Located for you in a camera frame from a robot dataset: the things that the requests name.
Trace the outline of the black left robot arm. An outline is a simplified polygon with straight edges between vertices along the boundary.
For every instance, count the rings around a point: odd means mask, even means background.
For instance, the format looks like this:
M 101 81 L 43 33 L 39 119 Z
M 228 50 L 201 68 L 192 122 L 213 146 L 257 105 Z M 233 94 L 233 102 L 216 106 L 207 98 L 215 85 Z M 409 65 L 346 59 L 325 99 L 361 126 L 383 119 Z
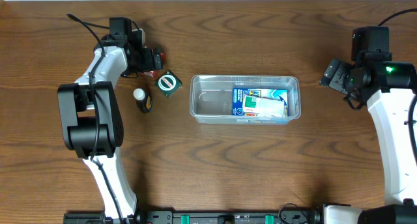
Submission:
M 115 96 L 119 78 L 160 70 L 164 54 L 145 45 L 145 32 L 125 17 L 109 19 L 108 34 L 97 37 L 94 59 L 72 84 L 57 90 L 65 146 L 92 172 L 104 211 L 67 213 L 64 223 L 145 223 L 121 161 L 122 117 Z

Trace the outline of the white green Panadol box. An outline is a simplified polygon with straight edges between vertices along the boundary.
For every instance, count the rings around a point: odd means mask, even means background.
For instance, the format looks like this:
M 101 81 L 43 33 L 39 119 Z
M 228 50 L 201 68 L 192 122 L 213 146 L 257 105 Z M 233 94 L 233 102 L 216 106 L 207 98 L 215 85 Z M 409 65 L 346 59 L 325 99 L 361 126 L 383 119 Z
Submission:
M 281 100 L 245 95 L 243 97 L 242 108 L 245 113 L 270 115 L 273 117 L 285 116 L 285 104 Z

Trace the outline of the blue Kool Fever box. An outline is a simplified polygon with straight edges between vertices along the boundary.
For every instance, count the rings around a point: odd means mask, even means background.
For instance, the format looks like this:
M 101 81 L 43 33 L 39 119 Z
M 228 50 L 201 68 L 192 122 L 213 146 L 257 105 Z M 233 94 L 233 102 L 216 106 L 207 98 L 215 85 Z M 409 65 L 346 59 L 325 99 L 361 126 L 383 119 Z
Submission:
M 248 111 L 248 107 L 244 107 L 244 97 L 253 96 L 256 98 L 265 98 L 281 102 L 279 110 L 270 113 L 266 110 Z M 282 89 L 256 89 L 256 88 L 234 88 L 232 98 L 232 114 L 246 117 L 287 117 L 288 103 L 287 91 Z

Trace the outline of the green Zam-Buk box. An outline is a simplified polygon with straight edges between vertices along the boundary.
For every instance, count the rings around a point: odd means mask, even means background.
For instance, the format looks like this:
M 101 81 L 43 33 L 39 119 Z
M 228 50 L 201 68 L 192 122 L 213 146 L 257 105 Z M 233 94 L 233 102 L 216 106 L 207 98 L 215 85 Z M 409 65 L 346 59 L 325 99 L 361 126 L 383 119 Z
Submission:
M 182 81 L 172 71 L 167 70 L 154 82 L 154 85 L 165 97 L 169 98 L 182 87 Z

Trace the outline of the dark bottle white cap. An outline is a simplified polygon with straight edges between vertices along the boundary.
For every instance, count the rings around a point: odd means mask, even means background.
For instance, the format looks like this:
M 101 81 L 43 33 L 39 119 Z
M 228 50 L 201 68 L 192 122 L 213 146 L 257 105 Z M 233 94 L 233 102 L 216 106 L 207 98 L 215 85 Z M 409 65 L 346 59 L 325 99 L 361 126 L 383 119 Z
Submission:
M 144 89 L 135 89 L 133 96 L 136 105 L 142 113 L 149 113 L 152 109 L 152 98 Z

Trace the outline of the red medicine box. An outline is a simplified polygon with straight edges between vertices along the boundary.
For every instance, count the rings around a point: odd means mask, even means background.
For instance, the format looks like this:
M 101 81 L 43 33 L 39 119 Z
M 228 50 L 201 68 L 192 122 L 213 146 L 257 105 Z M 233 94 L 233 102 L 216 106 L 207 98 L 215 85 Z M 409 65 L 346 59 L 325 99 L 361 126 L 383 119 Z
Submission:
M 164 52 L 161 52 L 161 58 L 162 58 L 162 62 L 164 63 L 166 60 L 166 56 Z M 156 77 L 158 75 L 158 71 L 157 70 L 148 71 L 148 72 L 145 72 L 144 75 L 149 76 L 149 77 Z

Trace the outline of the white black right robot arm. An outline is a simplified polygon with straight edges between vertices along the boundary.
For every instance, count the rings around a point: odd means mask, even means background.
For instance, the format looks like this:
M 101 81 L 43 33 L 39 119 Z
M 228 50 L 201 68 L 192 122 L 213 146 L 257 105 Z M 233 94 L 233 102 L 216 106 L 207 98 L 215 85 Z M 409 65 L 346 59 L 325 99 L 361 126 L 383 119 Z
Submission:
M 327 204 L 322 223 L 416 223 L 416 68 L 394 62 L 389 43 L 387 27 L 355 29 L 351 62 L 333 59 L 319 82 L 343 93 L 351 109 L 367 108 L 384 171 L 382 207 Z

